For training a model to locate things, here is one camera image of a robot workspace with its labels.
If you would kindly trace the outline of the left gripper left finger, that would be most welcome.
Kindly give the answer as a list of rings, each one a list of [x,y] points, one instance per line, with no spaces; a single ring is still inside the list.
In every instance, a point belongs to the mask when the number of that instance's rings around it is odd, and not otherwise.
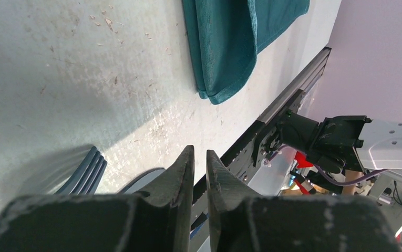
[[[0,251],[188,251],[194,147],[132,194],[30,195],[0,214]]]

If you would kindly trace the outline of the teal cloth napkin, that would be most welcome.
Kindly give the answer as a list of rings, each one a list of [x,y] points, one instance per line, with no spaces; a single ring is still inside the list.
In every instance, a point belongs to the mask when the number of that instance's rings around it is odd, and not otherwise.
[[[221,104],[246,84],[257,55],[283,34],[309,1],[182,1],[193,73],[201,99]]]

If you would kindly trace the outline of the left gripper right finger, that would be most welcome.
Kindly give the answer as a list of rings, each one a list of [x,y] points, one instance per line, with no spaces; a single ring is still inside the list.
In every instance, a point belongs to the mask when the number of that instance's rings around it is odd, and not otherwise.
[[[360,196],[263,196],[207,151],[212,251],[400,251],[384,215]]]

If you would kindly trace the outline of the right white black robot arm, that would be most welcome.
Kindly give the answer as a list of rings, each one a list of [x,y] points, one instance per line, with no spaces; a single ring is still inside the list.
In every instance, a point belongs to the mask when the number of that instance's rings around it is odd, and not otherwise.
[[[281,144],[326,172],[402,170],[402,122],[340,115],[317,122],[290,110],[276,122]]]

